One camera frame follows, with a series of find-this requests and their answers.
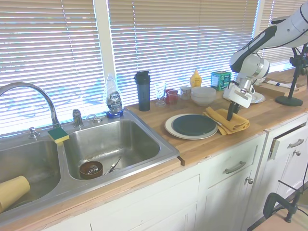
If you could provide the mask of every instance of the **faucet handle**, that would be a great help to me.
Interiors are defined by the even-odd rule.
[[[73,110],[73,124],[75,128],[80,128],[83,126],[81,113],[78,109]]]
[[[34,138],[37,138],[37,137],[40,136],[40,133],[37,132],[37,131],[35,131],[35,128],[34,128],[34,127],[30,127],[29,130],[30,130],[30,134],[29,134],[29,136],[28,136],[29,139],[34,139]]]

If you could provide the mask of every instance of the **butcher block counter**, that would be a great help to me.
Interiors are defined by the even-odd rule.
[[[293,70],[269,74],[271,78],[291,81]],[[300,77],[299,83],[306,84],[306,77]],[[178,114],[196,113],[201,114],[205,108],[195,105],[192,101],[185,101],[180,109],[172,110],[168,106],[156,107],[151,102],[151,110],[141,112],[138,105],[129,106],[128,109],[139,116],[146,124],[152,127],[159,135],[170,142],[180,151],[179,159],[173,159],[144,172],[119,180],[115,183],[98,188],[73,199],[60,202],[57,205],[46,208],[25,218],[2,226],[0,231],[38,231],[57,224],[67,218],[84,213],[90,209],[99,207],[109,201],[115,200],[127,193],[153,184],[190,166],[194,166],[200,160],[214,155],[241,141],[246,140],[266,128],[273,127],[283,121],[293,118],[308,111],[307,91],[296,95],[304,101],[301,107],[283,106],[274,101],[273,98],[265,95],[266,101],[259,104],[252,104],[248,109],[241,108],[239,115],[250,121],[250,127],[244,131],[232,135],[222,136],[219,133],[204,139],[189,141],[176,138],[169,134],[165,128],[165,121]],[[210,105],[213,109],[228,109],[229,102],[222,98],[222,92],[217,92],[217,99]]]
[[[269,77],[292,81],[293,72],[294,70],[274,72],[269,74]],[[301,76],[298,83],[306,84],[306,77]],[[214,110],[219,108],[228,109],[230,102],[223,99],[222,94],[222,91],[217,92],[217,99],[210,104],[210,107]],[[204,107],[196,105],[191,100],[182,101],[182,107],[177,110],[171,109],[168,105],[166,107],[157,107],[155,102],[151,102],[151,110],[147,112],[139,111],[138,105],[129,106],[128,109],[137,114],[146,124],[176,147],[180,151],[181,164],[186,166],[252,137],[266,128],[271,128],[308,111],[307,91],[296,94],[297,98],[304,101],[301,107],[284,106],[276,103],[274,98],[270,96],[265,95],[265,97],[266,100],[263,103],[251,104],[248,109],[241,107],[238,114],[250,121],[248,129],[225,136],[220,135],[218,132],[212,137],[195,141],[174,137],[164,127],[166,120],[172,116],[184,113],[201,114],[205,111]]]

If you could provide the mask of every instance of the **clear glass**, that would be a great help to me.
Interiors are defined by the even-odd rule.
[[[178,109],[181,107],[181,95],[183,93],[179,90],[169,90],[167,92],[166,102],[171,106],[171,108]]]
[[[165,103],[165,91],[166,91],[166,82],[157,82],[155,83],[155,92],[156,92],[156,106],[163,107]]]

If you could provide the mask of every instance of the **dish soap bottle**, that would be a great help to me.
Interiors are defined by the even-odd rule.
[[[106,81],[106,104],[108,106],[107,117],[118,118],[123,115],[122,100],[116,81],[111,74],[108,74]]]
[[[194,87],[200,87],[201,86],[201,83],[202,83],[202,78],[201,76],[199,75],[199,72],[197,69],[195,69],[191,79],[190,79],[190,83],[191,83],[191,87],[194,88]]]

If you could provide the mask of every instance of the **stack of bowls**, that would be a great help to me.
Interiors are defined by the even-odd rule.
[[[216,90],[209,87],[192,88],[192,101],[199,106],[207,106],[216,98]]]

